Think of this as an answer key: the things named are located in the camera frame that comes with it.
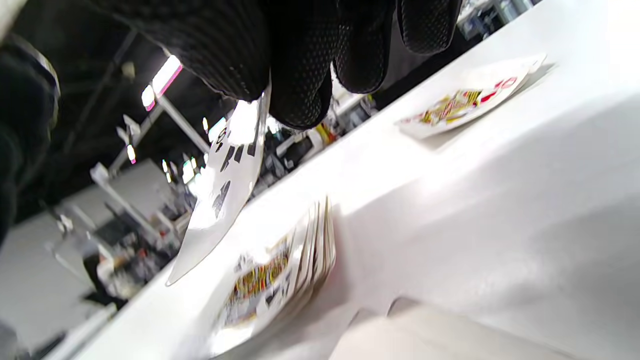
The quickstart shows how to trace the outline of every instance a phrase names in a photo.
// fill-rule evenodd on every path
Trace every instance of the white tabletop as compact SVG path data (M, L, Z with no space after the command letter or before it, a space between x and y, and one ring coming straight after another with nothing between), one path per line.
M326 359L358 309L407 295L579 358L636 359L639 7L543 1L253 201L203 263L169 288L162 272L77 358L169 359L234 245L283 234L329 193L328 282L235 358ZM421 142L394 126L461 71L540 52L548 74L484 118Z

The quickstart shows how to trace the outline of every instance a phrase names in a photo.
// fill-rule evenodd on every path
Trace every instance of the glove finger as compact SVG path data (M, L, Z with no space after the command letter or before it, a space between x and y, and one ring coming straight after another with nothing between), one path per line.
M462 0L398 0L398 24L404 46L430 55L444 51L453 38Z
M348 0L339 6L340 46L334 67L345 89L373 92L387 75L394 2Z
M339 43L334 0L279 0L268 6L272 38L269 112L295 129L322 121L331 101L330 64Z
M259 0L90 0L227 96L256 100L269 79L269 31Z

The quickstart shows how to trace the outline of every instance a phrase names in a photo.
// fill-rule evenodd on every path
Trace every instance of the white wall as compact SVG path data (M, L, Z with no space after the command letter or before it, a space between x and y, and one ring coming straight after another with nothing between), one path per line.
M169 192L164 173L151 161L133 166L115 179L112 186L147 217L162 206L163 197L158 190ZM80 207L98 225L111 218L105 202L120 209L97 186L64 201ZM46 243L59 239L55 221L39 214L15 226L0 250L0 319L13 326L29 348L79 325L96 309L80 300L92 288L80 255L70 247L61 251L84 279L74 277L45 249Z

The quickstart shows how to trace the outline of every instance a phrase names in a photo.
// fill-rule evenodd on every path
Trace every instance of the ceiling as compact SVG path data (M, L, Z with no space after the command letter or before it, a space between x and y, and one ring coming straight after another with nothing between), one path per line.
M19 195L17 221L92 184L89 170L109 166L124 148L116 126L122 115L142 123L147 111L143 89L167 59L158 46L126 25L95 12L80 1L29 0L13 32L49 59L58 73L61 99L58 123L39 173ZM134 76L124 68L134 69ZM233 106L188 71L165 92L206 141L202 118L209 125ZM195 145L166 114L156 121L136 148L138 161L182 161L182 153L198 154Z

